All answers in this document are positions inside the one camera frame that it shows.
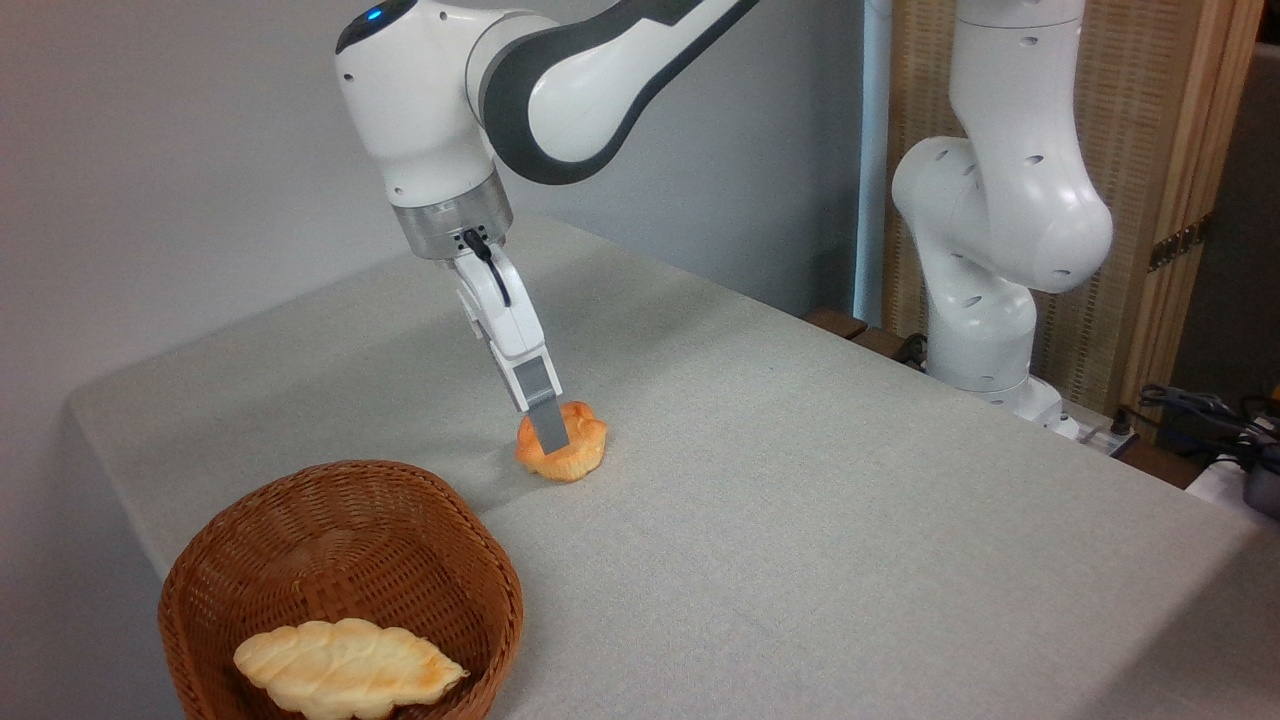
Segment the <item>wall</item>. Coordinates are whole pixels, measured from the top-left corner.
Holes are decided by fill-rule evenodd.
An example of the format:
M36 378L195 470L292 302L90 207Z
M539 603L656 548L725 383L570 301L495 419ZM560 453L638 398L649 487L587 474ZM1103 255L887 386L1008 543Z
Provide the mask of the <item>wall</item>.
M529 3L558 19L607 4ZM858 123L832 118L855 104L860 31L828 5L762 1L614 165L572 188L511 182L517 211L788 311L841 302ZM330 76L364 0L0 9L0 717L174 717L159 582L63 404L364 268L416 261Z

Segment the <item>table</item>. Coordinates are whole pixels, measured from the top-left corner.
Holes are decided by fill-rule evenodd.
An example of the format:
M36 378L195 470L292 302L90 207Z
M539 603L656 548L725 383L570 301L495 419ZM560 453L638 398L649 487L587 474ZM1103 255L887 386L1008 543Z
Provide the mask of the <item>table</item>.
M402 259L77 391L159 573L215 512L347 457L430 469L521 575L494 717L1274 717L1280 542L740 295L553 220L508 251L575 486L452 286Z

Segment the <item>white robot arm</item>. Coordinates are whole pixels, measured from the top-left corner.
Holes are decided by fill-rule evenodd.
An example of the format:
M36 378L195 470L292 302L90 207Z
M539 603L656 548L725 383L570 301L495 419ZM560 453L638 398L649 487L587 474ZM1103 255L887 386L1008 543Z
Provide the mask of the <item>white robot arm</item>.
M755 1L622 0L559 27L522 10L387 0L338 41L347 106L411 247L453 272L548 452L567 442L561 383L502 250L512 213L494 154L545 184L593 176L654 95ZM1083 8L959 0L951 97L970 138L922 142L893 181L929 291L929 373L1056 429L1061 397L1029 377L1028 288L1079 286L1111 241L1073 114Z
M599 172L645 105L755 0L623 0L564 27L522 10L387 0L343 32L347 108L413 252L449 269L543 448L568 443L538 314L503 252L494 152L545 184Z
M951 105L969 138L920 142L893 178L928 290L929 374L1068 436L1061 397L1029 374L1028 288L1080 286L1111 246L1075 131L1083 14L1084 0L959 0Z

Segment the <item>wicker basket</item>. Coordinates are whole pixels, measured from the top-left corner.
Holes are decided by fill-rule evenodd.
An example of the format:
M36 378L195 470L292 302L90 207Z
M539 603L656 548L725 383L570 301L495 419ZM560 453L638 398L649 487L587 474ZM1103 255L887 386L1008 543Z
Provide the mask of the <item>wicker basket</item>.
M297 720L232 662L246 638L307 620L407 628L471 675L401 720L484 717L524 624L507 553L440 478L347 461L282 478L220 512L160 598L169 673L189 719Z

